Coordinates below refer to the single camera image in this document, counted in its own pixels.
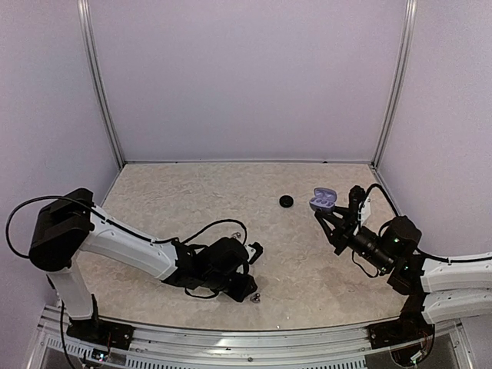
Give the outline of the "grey oval earbud case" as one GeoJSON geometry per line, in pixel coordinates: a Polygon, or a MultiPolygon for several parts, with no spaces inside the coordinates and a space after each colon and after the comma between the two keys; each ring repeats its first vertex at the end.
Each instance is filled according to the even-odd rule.
{"type": "Polygon", "coordinates": [[[313,211],[332,213],[337,201],[337,192],[330,188],[315,188],[314,197],[309,201],[313,211]]]}

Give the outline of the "black round charging case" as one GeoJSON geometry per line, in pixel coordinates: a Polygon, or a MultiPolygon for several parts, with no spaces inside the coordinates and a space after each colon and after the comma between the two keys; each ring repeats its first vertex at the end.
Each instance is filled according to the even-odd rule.
{"type": "Polygon", "coordinates": [[[291,208],[294,205],[294,199],[287,194],[280,196],[278,203],[283,208],[291,208]]]}

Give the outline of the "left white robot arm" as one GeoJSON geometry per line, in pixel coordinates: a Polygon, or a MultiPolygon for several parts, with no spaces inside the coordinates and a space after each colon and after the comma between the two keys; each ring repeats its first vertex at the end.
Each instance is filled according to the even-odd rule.
{"type": "Polygon", "coordinates": [[[249,273],[263,252],[258,243],[232,237],[212,244],[153,238],[109,216],[86,188],[47,199],[50,203],[38,213],[28,258],[48,275],[68,316],[90,341],[102,341],[108,326],[97,317],[97,301],[76,264],[81,252],[137,268],[186,294],[207,288],[212,298],[226,294],[242,302],[258,289],[249,273]]]}

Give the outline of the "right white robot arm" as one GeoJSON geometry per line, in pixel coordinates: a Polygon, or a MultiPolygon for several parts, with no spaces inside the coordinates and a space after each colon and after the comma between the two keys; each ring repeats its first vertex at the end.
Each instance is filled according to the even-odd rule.
{"type": "Polygon", "coordinates": [[[427,324],[491,313],[491,255],[445,258],[417,249],[422,233],[406,216],[397,216],[377,234],[358,224],[349,208],[315,211],[335,254],[350,249],[374,266],[379,276],[407,297],[393,333],[409,341],[427,324]]]}

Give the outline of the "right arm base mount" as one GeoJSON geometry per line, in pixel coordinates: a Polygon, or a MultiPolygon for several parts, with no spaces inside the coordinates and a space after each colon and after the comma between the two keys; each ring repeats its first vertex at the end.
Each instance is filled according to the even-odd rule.
{"type": "Polygon", "coordinates": [[[367,334],[371,348],[390,347],[431,336],[435,325],[427,323],[423,316],[426,296],[425,293],[410,295],[397,318],[370,324],[367,334]]]}

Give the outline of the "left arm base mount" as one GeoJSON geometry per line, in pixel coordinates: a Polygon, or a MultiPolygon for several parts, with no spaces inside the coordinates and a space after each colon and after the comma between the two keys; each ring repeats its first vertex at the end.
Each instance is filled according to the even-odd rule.
{"type": "Polygon", "coordinates": [[[67,334],[92,344],[106,346],[107,349],[117,348],[128,351],[135,327],[101,319],[98,304],[94,295],[91,296],[92,316],[89,319],[74,320],[69,318],[67,334]]]}

